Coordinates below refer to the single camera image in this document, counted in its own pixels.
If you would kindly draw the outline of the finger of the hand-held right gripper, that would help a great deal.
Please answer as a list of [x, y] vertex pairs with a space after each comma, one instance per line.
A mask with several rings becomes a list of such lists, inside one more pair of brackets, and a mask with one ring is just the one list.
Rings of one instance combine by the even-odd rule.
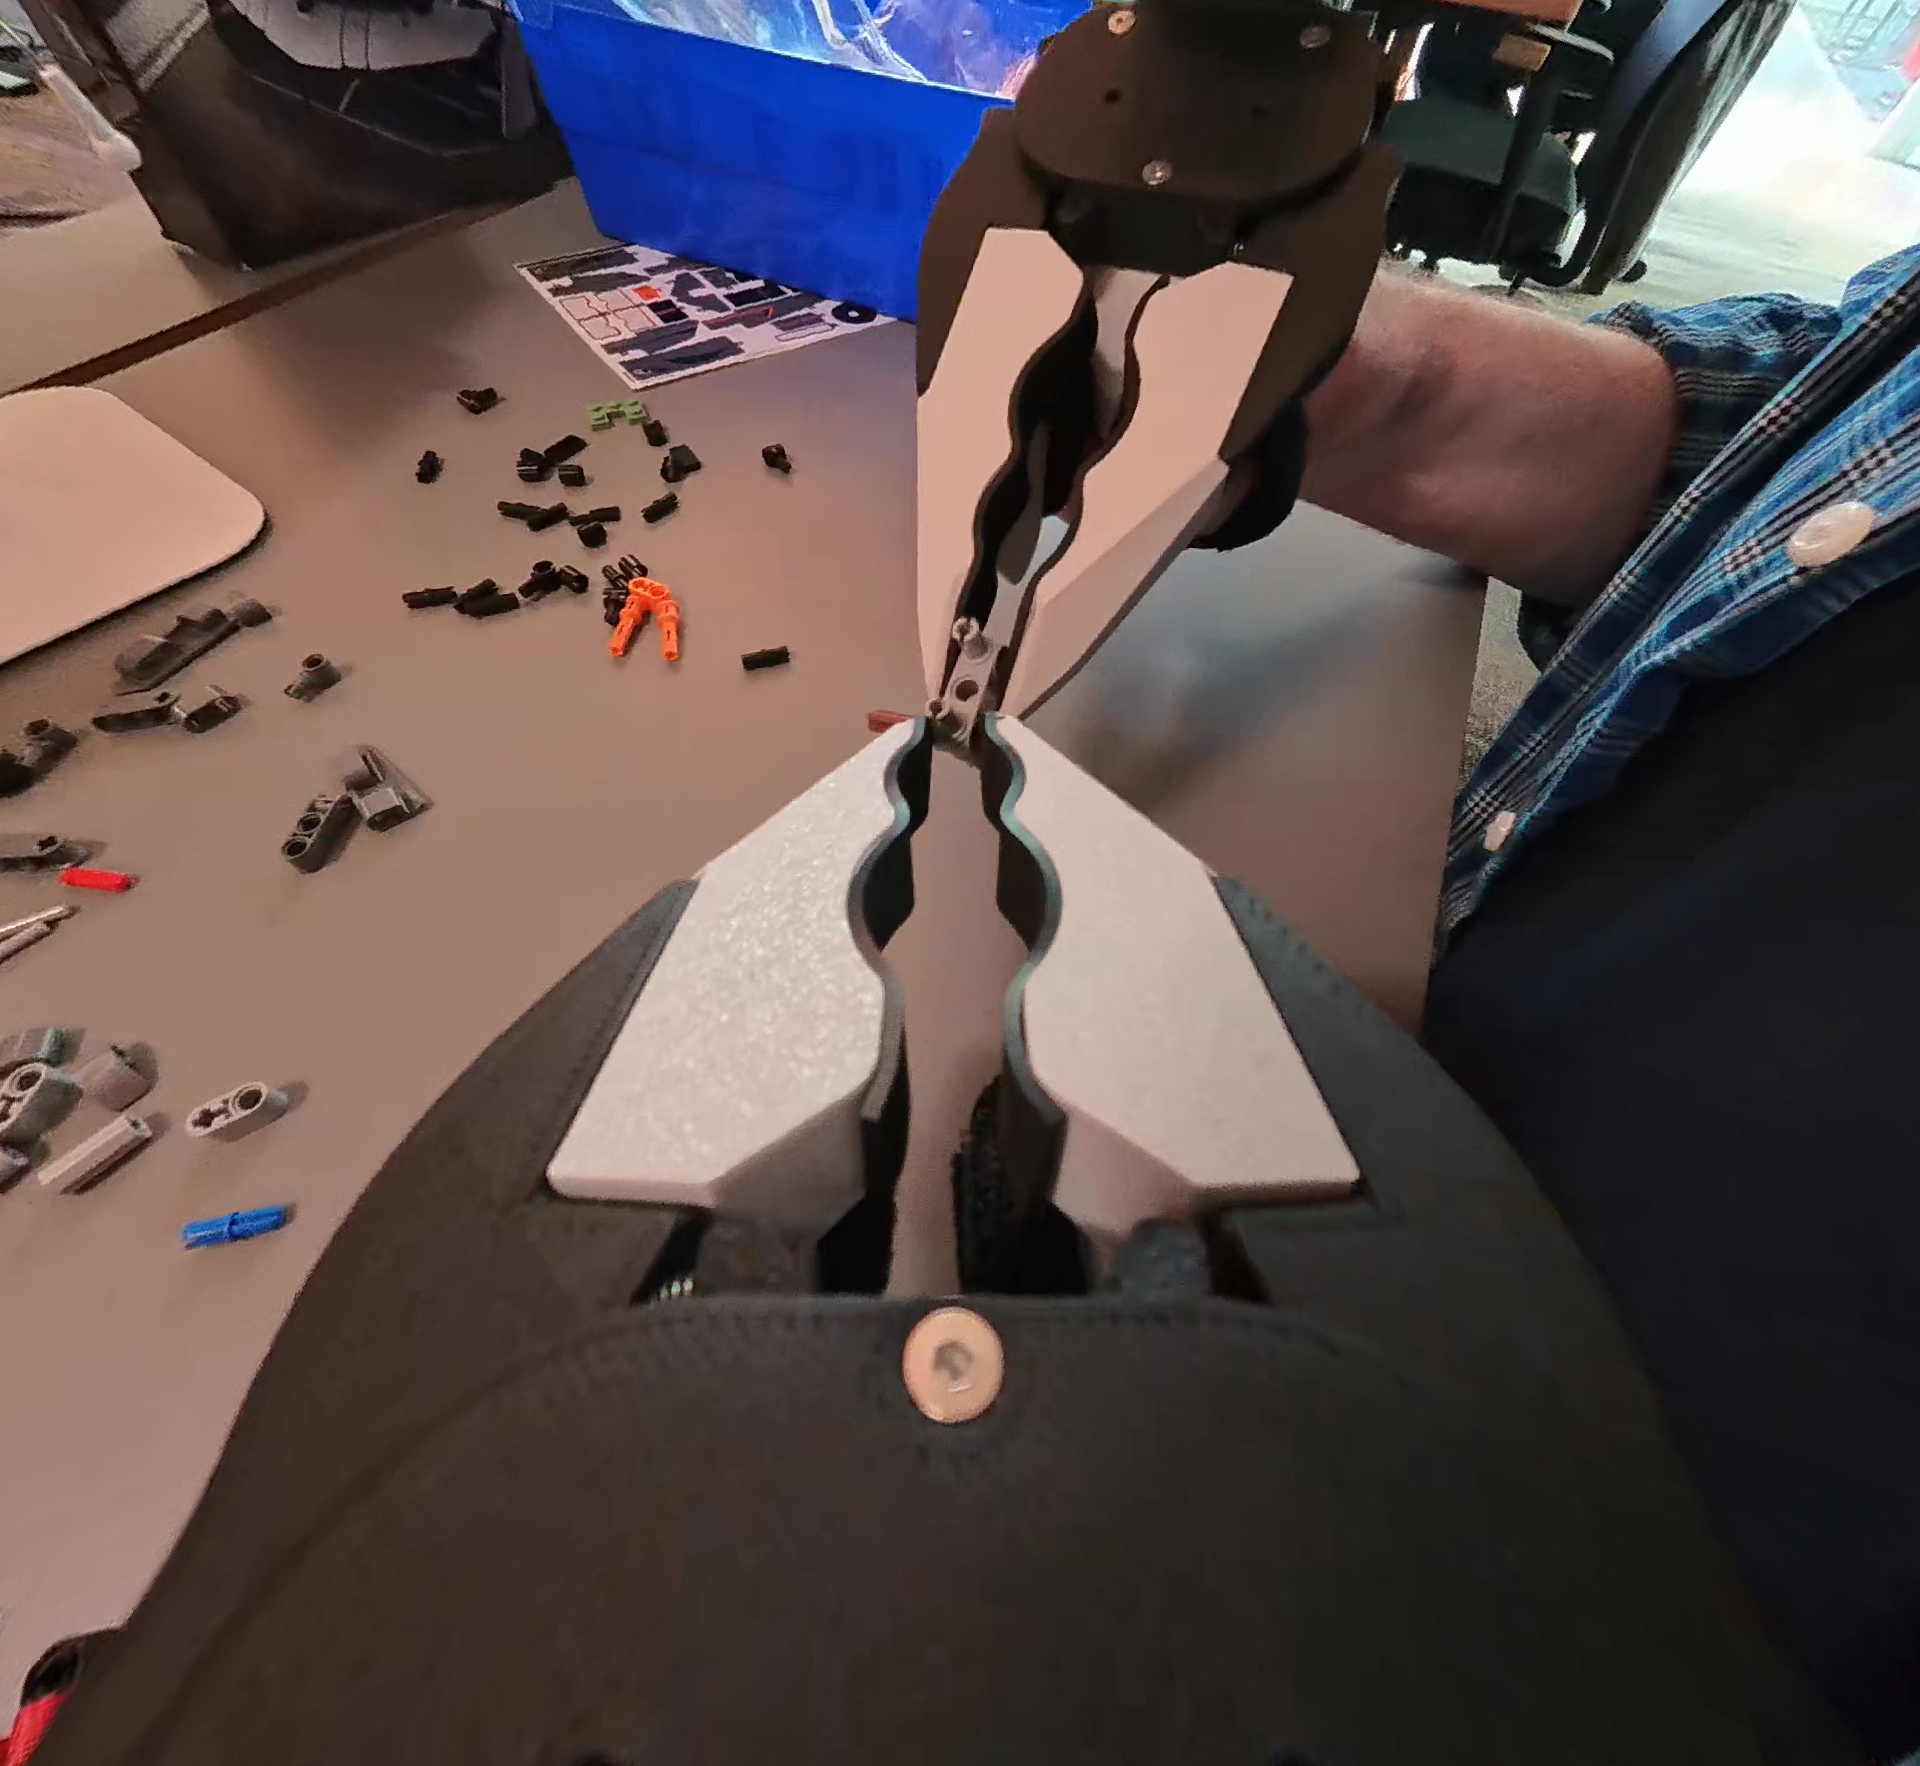
[[1023, 719], [1117, 628], [1229, 497], [1229, 435], [1292, 290], [1289, 272], [1214, 264], [1159, 279], [1117, 319], [1108, 276], [1095, 349], [1097, 440], [1069, 533], [1018, 603], [992, 711]]
[[917, 392], [917, 643], [924, 707], [980, 567], [1025, 512], [1063, 512], [1091, 459], [1097, 299], [1035, 227], [980, 239]]

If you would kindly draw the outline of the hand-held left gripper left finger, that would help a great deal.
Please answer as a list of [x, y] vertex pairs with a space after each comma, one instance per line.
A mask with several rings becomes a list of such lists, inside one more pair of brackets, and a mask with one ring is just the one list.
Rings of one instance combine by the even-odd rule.
[[900, 1073], [922, 721], [874, 734], [692, 882], [551, 1162], [567, 1201], [822, 1237]]

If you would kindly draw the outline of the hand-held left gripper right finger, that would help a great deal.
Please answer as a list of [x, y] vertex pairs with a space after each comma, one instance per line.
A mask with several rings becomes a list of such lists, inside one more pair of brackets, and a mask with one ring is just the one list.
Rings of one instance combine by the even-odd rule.
[[1350, 1201], [1358, 1159], [1225, 882], [1023, 721], [980, 723], [1018, 1207], [1117, 1245], [1140, 1225]]

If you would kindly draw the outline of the thin grey lego liftarm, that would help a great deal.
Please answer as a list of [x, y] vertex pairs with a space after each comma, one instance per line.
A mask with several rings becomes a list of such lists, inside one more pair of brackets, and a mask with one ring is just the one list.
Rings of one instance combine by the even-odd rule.
[[932, 737], [945, 750], [972, 761], [980, 721], [1003, 700], [1040, 584], [1069, 538], [1063, 512], [1025, 512], [963, 593], [948, 637], [948, 672], [927, 705]]

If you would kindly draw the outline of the pile of dark lego connectors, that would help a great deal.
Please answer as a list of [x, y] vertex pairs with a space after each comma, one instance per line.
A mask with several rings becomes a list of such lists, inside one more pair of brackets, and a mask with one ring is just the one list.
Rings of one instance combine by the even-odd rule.
[[[223, 686], [210, 686], [192, 705], [179, 698], [169, 678], [196, 664], [206, 651], [229, 643], [242, 628], [267, 623], [273, 614], [255, 597], [235, 597], [206, 610], [179, 614], [169, 628], [146, 634], [131, 643], [113, 661], [113, 695], [93, 713], [93, 732], [108, 737], [179, 732], [203, 737], [233, 721], [246, 698]], [[32, 719], [19, 727], [19, 745], [4, 748], [4, 796], [35, 788], [76, 750], [80, 732]], [[310, 799], [282, 841], [282, 858], [302, 874], [327, 869], [348, 841], [353, 830], [392, 830], [421, 817], [428, 807], [377, 748], [359, 748], [348, 761], [341, 794]], [[8, 834], [4, 869], [48, 869], [93, 866], [86, 851], [58, 834]]]

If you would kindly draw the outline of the pile of black lego pins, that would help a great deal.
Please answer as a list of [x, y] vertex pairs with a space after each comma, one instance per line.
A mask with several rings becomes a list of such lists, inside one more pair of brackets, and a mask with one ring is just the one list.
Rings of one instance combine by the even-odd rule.
[[[640, 509], [638, 517], [653, 527], [663, 517], [674, 517], [681, 509], [681, 485], [685, 479], [704, 474], [704, 459], [698, 455], [698, 450], [685, 440], [674, 436], [674, 427], [661, 416], [656, 408], [649, 408], [653, 421], [648, 427], [640, 427], [648, 450], [656, 450], [661, 459], [640, 452], [640, 459], [648, 466], [653, 466], [653, 474], [640, 475], [638, 485], [626, 497], [638, 497], [640, 489], [649, 489], [653, 483], [663, 485], [663, 492], [653, 492]], [[624, 517], [624, 505], [588, 505], [582, 500], [574, 500], [574, 492], [588, 492], [597, 485], [609, 485], [604, 474], [604, 455], [594, 452], [594, 440], [604, 436], [609, 430], [597, 435], [562, 435], [548, 445], [521, 445], [512, 455], [512, 474], [515, 483], [521, 489], [548, 489], [560, 500], [500, 500], [496, 512], [500, 517], [508, 517], [515, 527], [539, 534], [539, 533], [573, 533], [579, 547], [586, 550], [604, 550], [611, 546], [611, 525], [620, 525]], [[617, 600], [617, 590], [624, 587], [624, 579], [648, 574], [663, 579], [661, 574], [649, 574], [648, 562], [640, 562], [638, 554], [615, 554], [609, 557], [601, 567], [601, 579], [590, 579], [579, 564], [573, 564], [573, 557], [539, 557], [533, 562], [528, 574], [521, 584], [507, 587], [496, 577], [483, 577], [477, 579], [477, 587], [423, 587], [423, 590], [404, 590], [403, 603], [404, 606], [456, 606], [468, 618], [492, 618], [500, 610], [512, 610], [515, 603], [533, 603], [543, 600], [554, 590], [567, 590], [574, 597], [594, 590], [594, 597], [601, 597], [604, 603], [604, 621], [611, 626], [611, 603]]]

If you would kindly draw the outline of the person's right forearm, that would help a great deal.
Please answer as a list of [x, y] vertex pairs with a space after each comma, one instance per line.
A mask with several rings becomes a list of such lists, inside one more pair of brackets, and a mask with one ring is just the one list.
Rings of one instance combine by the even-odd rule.
[[1732, 293], [1585, 322], [1382, 276], [1309, 398], [1302, 497], [1579, 614], [1680, 517], [1836, 500], [1855, 466], [1915, 474], [1918, 246], [1843, 299]]

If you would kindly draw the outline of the lego sticker sheet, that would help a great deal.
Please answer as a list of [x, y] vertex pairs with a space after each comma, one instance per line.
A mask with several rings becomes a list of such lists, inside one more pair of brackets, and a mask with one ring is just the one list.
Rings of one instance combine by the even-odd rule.
[[629, 241], [515, 275], [632, 392], [890, 322], [859, 299]]

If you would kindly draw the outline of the group of light grey lego pieces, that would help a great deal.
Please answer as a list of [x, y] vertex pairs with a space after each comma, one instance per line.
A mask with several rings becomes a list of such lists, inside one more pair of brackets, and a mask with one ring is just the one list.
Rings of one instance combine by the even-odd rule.
[[[4, 921], [4, 964], [55, 935], [76, 907], [47, 907]], [[4, 1032], [4, 1193], [25, 1181], [58, 1199], [101, 1188], [161, 1143], [168, 1119], [143, 1110], [157, 1090], [152, 1047], [99, 1040], [63, 1026]], [[189, 1143], [235, 1143], [278, 1122], [286, 1088], [246, 1081], [189, 1107]]]

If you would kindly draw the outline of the lego set box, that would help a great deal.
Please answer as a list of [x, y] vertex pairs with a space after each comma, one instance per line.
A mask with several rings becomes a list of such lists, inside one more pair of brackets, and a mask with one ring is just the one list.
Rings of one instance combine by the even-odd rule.
[[507, 0], [24, 0], [161, 232], [283, 264], [573, 168]]

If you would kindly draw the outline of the blue storage bin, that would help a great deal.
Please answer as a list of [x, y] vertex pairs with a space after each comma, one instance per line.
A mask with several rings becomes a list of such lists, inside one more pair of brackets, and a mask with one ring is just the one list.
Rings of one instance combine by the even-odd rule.
[[594, 225], [881, 316], [1007, 93], [750, 48], [615, 0], [504, 0]]

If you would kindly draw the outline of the white stand with base plate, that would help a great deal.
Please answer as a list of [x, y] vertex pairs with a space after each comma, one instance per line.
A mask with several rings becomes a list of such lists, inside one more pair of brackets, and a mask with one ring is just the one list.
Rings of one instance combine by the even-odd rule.
[[4, 398], [4, 664], [198, 577], [267, 509], [101, 387]]

